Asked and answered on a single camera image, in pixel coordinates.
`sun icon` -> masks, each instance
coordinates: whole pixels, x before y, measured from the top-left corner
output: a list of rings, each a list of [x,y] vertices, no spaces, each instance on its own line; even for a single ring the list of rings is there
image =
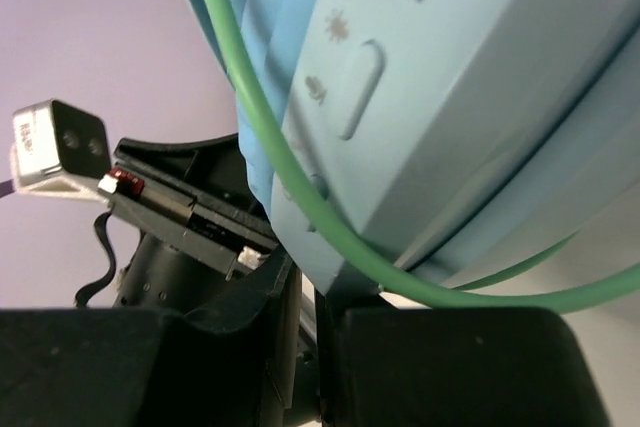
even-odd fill
[[[342,11],[334,9],[327,17],[327,29],[329,40],[340,43],[349,37],[349,24],[342,17]]]

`light blue casing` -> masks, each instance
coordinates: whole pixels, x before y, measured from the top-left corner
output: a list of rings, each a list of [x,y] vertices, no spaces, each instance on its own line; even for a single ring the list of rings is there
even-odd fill
[[[500,270],[640,178],[639,13],[640,0],[317,0],[283,132],[399,268]],[[372,287],[277,178],[271,220],[320,291]]]
[[[291,81],[298,63],[316,0],[231,0],[251,63],[278,122],[287,108]],[[223,68],[218,39],[204,0],[189,0]],[[240,150],[247,161],[249,187],[270,213],[273,168],[237,100]]]

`white surface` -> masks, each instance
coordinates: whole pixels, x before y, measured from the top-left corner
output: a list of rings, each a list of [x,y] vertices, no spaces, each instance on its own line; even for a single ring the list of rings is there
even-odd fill
[[[234,129],[232,94],[184,0],[0,0],[0,33],[5,158],[13,111],[52,96],[100,115],[112,148],[123,136],[186,141]],[[2,172],[9,177],[8,160],[0,160]],[[13,196],[0,209],[0,307],[71,306],[77,288],[103,274],[106,259],[91,231],[98,206]],[[565,287],[640,260],[639,211],[640,190],[553,262],[502,289]],[[114,244],[126,262],[137,237],[115,224]],[[100,304],[113,297],[104,293]],[[569,316],[623,427],[640,418],[638,307],[640,295]]]
[[[16,164],[21,177],[40,175],[43,170],[59,166],[60,158],[49,109],[29,108],[16,114],[13,132]]]

